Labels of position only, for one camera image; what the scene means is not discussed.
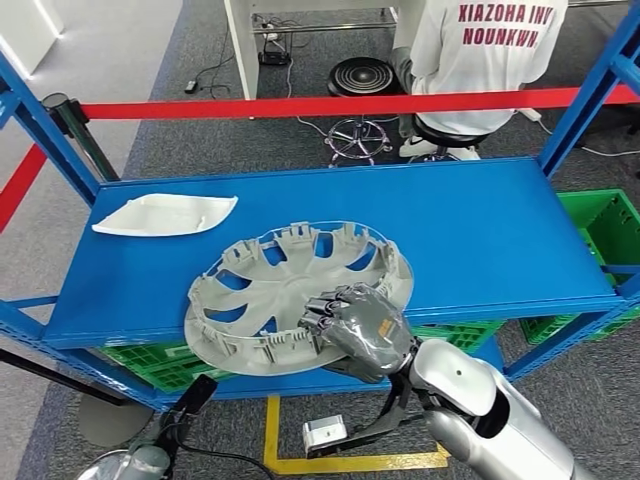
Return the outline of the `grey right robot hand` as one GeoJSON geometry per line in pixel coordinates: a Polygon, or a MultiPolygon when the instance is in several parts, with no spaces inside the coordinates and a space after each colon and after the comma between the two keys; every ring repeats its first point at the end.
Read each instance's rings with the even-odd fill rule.
{"type": "Polygon", "coordinates": [[[343,353],[326,370],[368,384],[402,370],[417,349],[402,310],[365,283],[312,297],[298,325],[343,353]]]}

